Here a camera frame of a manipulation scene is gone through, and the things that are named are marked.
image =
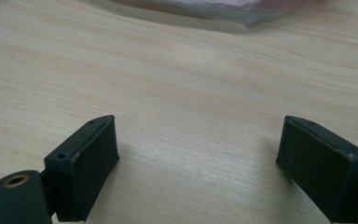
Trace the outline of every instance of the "black clamp jaw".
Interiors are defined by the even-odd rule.
[[[278,165],[335,223],[358,223],[358,147],[315,122],[287,116]]]
[[[93,119],[45,158],[46,169],[0,179],[0,224],[51,224],[87,219],[119,160],[115,118]]]

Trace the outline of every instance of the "small hole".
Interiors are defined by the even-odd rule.
[[[17,187],[18,185],[27,182],[29,178],[30,176],[28,175],[16,175],[11,177],[7,182],[5,182],[4,186],[6,188],[14,188]]]
[[[68,157],[68,156],[67,156],[66,154],[63,154],[63,153],[58,154],[58,156],[57,156],[58,159],[65,159],[65,158],[67,158],[67,157]]]

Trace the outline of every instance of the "table surface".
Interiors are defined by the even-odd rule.
[[[358,146],[358,1],[250,29],[128,3],[0,0],[0,178],[113,114],[87,223],[329,223],[275,160],[285,115]]]

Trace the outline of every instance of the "wooden table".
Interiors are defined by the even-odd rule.
[[[285,115],[358,146],[358,1],[250,29],[149,9],[0,0],[0,178],[113,114],[87,223],[329,223],[275,159]]]

